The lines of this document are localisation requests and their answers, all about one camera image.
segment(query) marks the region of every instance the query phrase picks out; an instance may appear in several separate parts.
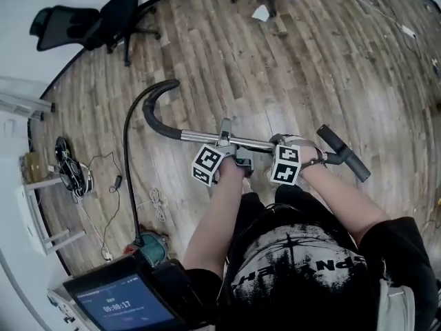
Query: graphic print on shirt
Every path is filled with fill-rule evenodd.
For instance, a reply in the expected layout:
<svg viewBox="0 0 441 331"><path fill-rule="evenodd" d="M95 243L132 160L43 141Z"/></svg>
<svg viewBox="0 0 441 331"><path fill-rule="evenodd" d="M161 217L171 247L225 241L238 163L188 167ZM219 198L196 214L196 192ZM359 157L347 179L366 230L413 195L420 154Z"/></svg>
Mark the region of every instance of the graphic print on shirt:
<svg viewBox="0 0 441 331"><path fill-rule="evenodd" d="M248 247L232 291L248 305L271 303L290 286L293 295L319 298L353 289L359 280L352 276L360 274L367 276L364 257L338 246L322 228L298 224L278 227Z"/></svg>

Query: curved handlebar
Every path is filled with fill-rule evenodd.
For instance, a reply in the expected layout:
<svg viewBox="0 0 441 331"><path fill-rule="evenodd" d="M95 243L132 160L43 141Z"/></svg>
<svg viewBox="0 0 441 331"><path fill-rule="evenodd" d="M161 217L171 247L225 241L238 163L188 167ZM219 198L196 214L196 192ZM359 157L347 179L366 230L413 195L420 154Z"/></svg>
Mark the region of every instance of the curved handlebar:
<svg viewBox="0 0 441 331"><path fill-rule="evenodd" d="M153 89L149 97L144 100L143 113L145 121L154 131L171 139L215 144L219 137L218 134L208 134L205 132L172 128L159 121L154 115L154 108L158 98L167 91L178 87L179 84L180 82L178 80L170 79L160 82L158 86ZM340 164L345 162L359 178L359 180L364 182L367 178L369 178L371 175L370 171L334 131L332 131L326 125L322 125L320 129L317 130L317 134L336 152L335 154L328 153L327 163ZM264 152L270 154L274 152L274 148L276 147L274 143L241 139L239 137L231 137L230 143L237 146L242 146L254 152Z"/></svg>

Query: forearm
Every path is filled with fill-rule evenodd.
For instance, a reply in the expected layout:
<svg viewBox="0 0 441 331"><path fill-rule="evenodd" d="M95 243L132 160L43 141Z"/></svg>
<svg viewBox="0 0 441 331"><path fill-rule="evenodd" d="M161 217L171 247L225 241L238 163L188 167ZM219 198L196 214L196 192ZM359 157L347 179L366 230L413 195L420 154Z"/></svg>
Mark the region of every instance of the forearm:
<svg viewBox="0 0 441 331"><path fill-rule="evenodd" d="M346 184L323 165L306 168L302 177L325 200L357 244L369 228L388 219L368 196Z"/></svg>
<svg viewBox="0 0 441 331"><path fill-rule="evenodd" d="M185 268L203 268L223 277L242 197L242 170L228 170L214 188L208 212L202 217L185 252Z"/></svg>

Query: black t-shirt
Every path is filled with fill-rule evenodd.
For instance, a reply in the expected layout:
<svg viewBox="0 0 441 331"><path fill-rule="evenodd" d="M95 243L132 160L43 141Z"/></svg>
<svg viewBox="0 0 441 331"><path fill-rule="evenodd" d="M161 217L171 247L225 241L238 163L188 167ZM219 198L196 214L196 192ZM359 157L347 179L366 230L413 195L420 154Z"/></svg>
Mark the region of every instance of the black t-shirt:
<svg viewBox="0 0 441 331"><path fill-rule="evenodd" d="M221 293L217 330L240 325L375 330L379 280L384 279L392 287L412 289L415 330L426 331L438 307L438 289L415 221L403 217L379 223L357 249L334 219L308 223L299 217L299 223L272 227L253 239L225 281L230 297ZM188 273L202 299L218 298L218 276L206 270Z"/></svg>

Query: wooden floor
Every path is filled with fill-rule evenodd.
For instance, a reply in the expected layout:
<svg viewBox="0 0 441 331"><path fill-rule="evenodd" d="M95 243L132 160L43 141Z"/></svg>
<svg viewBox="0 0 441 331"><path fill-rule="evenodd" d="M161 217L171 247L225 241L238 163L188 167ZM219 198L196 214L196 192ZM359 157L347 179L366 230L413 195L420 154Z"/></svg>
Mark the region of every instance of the wooden floor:
<svg viewBox="0 0 441 331"><path fill-rule="evenodd" d="M441 274L441 85L431 59L441 61L441 15L428 0L276 0L278 18L251 18L266 0L162 0L155 24L163 37L132 37L132 65L123 66L122 46L86 52L57 81L46 99L57 111L32 123L35 149L43 164L55 164L54 143L68 137L78 160L114 151L123 165L122 129L134 98L157 81L176 77L181 86L159 101L158 114L170 125L217 132L223 117L233 119L236 136L268 140L277 132L316 136L328 124L371 169L363 185L342 165L333 168L376 200L391 217L413 216L433 266ZM414 30L414 41L395 23ZM411 49L406 47L406 40ZM151 203L140 207L147 227L170 236L179 257L209 202L209 190L189 175L197 145L166 139L146 125L141 107L130 126L130 163L137 203L158 188L167 221L155 219ZM263 176L269 158L256 156L251 187L272 200ZM108 192L117 169L110 157L91 166L95 190L84 198L99 233L114 214L116 194ZM126 182L121 210L107 229L111 253L120 256L134 238ZM53 232L83 227L87 235L62 249L72 273L104 261L101 242L80 205L62 185L41 192Z"/></svg>

